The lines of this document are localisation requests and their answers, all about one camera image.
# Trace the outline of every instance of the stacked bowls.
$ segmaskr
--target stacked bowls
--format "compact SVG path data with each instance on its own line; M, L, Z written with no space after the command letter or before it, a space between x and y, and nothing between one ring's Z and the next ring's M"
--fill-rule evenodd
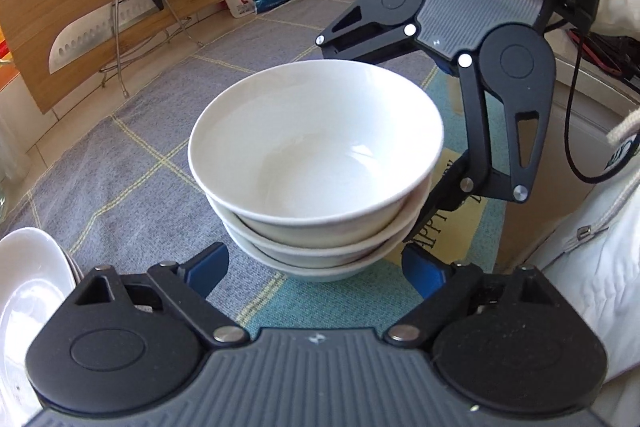
M370 64L308 60L221 93L193 128L189 165L243 251L330 281L404 239L442 142L437 108L411 81Z

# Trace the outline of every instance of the white bowl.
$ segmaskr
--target white bowl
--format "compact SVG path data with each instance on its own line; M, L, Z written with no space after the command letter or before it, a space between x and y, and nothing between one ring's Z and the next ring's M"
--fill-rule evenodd
M408 224L415 223L429 195L430 188L431 176L428 176L427 179L414 188L411 194L409 194L409 197L406 198L406 203L396 216L396 219L376 235L359 243L355 243L354 245L321 249L297 248L275 243L254 232L254 230L246 226L236 214L217 201L214 201L210 196L207 196L207 200L209 200L209 204L228 229L244 237L276 261L302 268L332 268L357 261L382 245L382 243L393 235L396 235L400 230L403 230Z
M411 81L377 66L308 60L252 74L198 118L198 185L269 239L357 243L393 220L442 149L440 114ZM290 227L308 227L292 237Z
M20 229L0 241L0 400L9 426L25 424L42 408L24 357L75 287L65 254L46 232Z
M382 245L380 245L380 247L378 247L366 257L358 259L354 263L349 263L345 264L344 266L337 266L334 268L301 268L298 266L290 266L289 264L281 263L280 261L276 261L275 259L269 257L253 243L251 243L251 241L237 234L227 225L225 225L225 228L236 245L238 245L238 247L240 247L245 254L253 257L256 261L258 261L258 263L262 263L269 268L273 268L274 270L285 273L290 277L301 279L303 281L335 282L353 277L354 275L357 275L358 273L366 270L373 263L376 263L383 257L389 255L393 251L393 249L404 239L404 236L406 236L406 234L410 232L413 225L414 224L411 223L407 227L404 227L404 229L396 233L396 235L388 241L385 241Z

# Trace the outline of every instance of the black cable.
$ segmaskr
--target black cable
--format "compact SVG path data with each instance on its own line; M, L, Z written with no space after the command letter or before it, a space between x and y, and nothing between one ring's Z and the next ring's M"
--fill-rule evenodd
M605 172L600 176L585 176L578 170L577 166L575 166L574 159L571 157L571 150L569 149L569 124L571 120L571 107L574 104L575 86L578 83L578 74L580 73L580 62L582 60L584 38L585 35L580 35L580 42L578 44L578 57L575 60L574 77L571 81L571 88L569 89L569 99L566 103L566 117L564 118L564 153L566 155L566 160L569 162L569 166L571 167L571 170L573 171L575 176L584 183L596 185L598 183L602 183L612 179L613 176L622 171L622 169L624 169L626 165L631 161L631 158L633 158L634 154L638 150L638 147L640 146L640 132L636 135L636 139L631 143L631 147L629 147L629 150L626 152L625 157L622 158L622 160L620 160L620 162L610 171Z
M550 24L549 26L547 26L545 28L545 33L549 33L552 32L553 30L557 30L562 28L562 26L565 26L567 24L567 20L566 19L560 19L558 22L554 22L553 24Z

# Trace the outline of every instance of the bowl rim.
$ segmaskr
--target bowl rim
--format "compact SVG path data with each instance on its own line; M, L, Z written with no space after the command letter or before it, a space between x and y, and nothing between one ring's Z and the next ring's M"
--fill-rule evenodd
M239 216L247 217L249 219L253 219L254 221L258 221L260 223L266 223L268 225L279 225L283 227L311 227L314 225L331 225L334 223L340 223L340 222L351 220L351 219L357 219L358 217L366 216L367 214L372 214L378 210L381 210L387 205L395 203L396 201L408 195L412 190L414 190L414 188L417 187L420 183L422 183L425 180L425 178L433 171L433 168L435 167L438 159L440 158L442 154L442 149L444 147L444 124L442 122L442 115L440 114L440 111L438 110L433 100L431 100L431 97L422 88L420 88L419 86L417 86L416 84L414 84L412 81L410 81L408 78L405 78L401 74L395 73L394 71L386 70L385 68L381 68L379 66L376 66L375 64L358 62L359 65L365 68L382 70L382 71L385 71L386 74L397 77L399 80L402 80L403 82L407 82L409 85L415 88L416 93L420 93L421 96L426 97L426 105L431 108L432 110L431 112L434 114L435 121L438 124L437 129L433 130L433 134L435 134L436 132L438 134L438 146L436 147L436 149L434 149L435 154L433 155L433 158L429 162L427 168L422 172L421 176L418 176L411 184L407 185L403 190L396 192L396 194L392 194L385 200L378 201L375 204L370 204L369 206L366 206L365 208L361 208L359 210L352 210L351 212L344 212L342 214L333 214L330 216L320 216L320 217L282 217L282 216L270 216L268 214L261 214L260 212L253 212L251 210L241 208L236 204L230 203L229 201L225 201L223 200L223 198L220 198L219 196L215 195L211 190L209 190L204 184L204 182L198 176L196 169L194 169L193 167L193 140L194 140L194 135L196 134L196 130L198 130L200 122L202 121L204 116L210 111L210 108L213 106L213 104L216 103L216 101L219 98L221 98L222 96L225 96L231 90L240 89L242 84L251 81L257 75L264 74L268 71L279 70L283 68L299 67L300 64L309 64L309 63L313 64L315 62L322 62L323 64L326 64L326 63L343 64L345 62L351 63L353 61L337 60L334 58L304 60L303 62L288 62L287 64L280 64L278 66L274 66L273 68L257 71L257 73L250 74L249 76L236 82L233 86L226 88L223 92L217 95L211 102L209 102L206 108L204 108L203 112L199 115L198 119L196 120L196 123L193 125L193 128L191 129L189 144L187 147L187 157L188 157L191 174L193 175L193 178L195 179L198 186L204 191L206 195L210 196L211 198L213 198L215 201L222 204L226 208L229 208L231 211L233 211L233 213L238 214Z
M267 237L264 237L255 232L255 230L252 230L251 227L242 222L242 220L229 208L224 207L221 203L213 200L213 198L211 198L210 196L207 196L207 200L209 200L209 204L212 206L213 210L216 212L216 214L218 214L218 217L225 225L228 225L234 232L241 235L241 237L243 237L244 239L250 241L257 248L270 248L271 250L277 251L278 253L287 255L322 258L348 255L361 250L367 250L368 248L375 248L379 245L382 245L385 241L388 241L389 238L396 235L396 233L398 233L400 230L403 230L406 227L407 223L412 222L412 220L415 221L415 217L417 217L421 207L423 206L427 196L429 195L430 188L431 179L425 178L424 181L409 194L406 201L402 205L402 208L400 209L398 215L384 229L380 230L375 235L368 237L367 239L358 241L357 243L345 245L344 247L334 248L301 248L278 243L277 241L268 239Z
M238 233L233 230L229 230L225 225L226 233L228 233L229 237L238 245L238 247L244 251L245 254L252 257L258 263L264 264L269 268L273 268L274 270L281 271L288 275L299 276L299 277L332 277L335 275L344 275L350 272L355 272L358 270L363 270L364 268L369 267L373 263L384 259L387 255L391 253L391 251L402 242L404 236L407 235L411 228L412 224L407 225L400 232L396 233L389 239L387 239L382 245L376 248L374 251L366 254L364 257L354 261L353 263L343 264L342 266L335 266L332 268L303 268L300 266L293 266L291 264L283 263L282 261L278 261L273 257L265 254L260 248L256 247L251 241L246 239L245 237L238 237ZM247 243L245 247L242 247L239 243L236 242L236 239L240 243ZM244 248L251 250L252 253L247 252Z

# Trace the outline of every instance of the electronic device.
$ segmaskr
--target electronic device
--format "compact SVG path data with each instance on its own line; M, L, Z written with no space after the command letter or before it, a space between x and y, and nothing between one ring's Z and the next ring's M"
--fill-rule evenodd
M410 243L424 301L388 328L249 334L205 297L216 243L146 274L95 267L31 344L29 427L606 427L604 347L538 270L487 275Z
M460 78L468 150L433 189L413 237L438 210L469 195L528 200L548 125L556 61L543 33L551 15L586 32L599 0L356 0L320 35L324 58L379 63L423 50ZM504 106L510 172L492 166L485 95ZM518 124L536 120L529 158Z

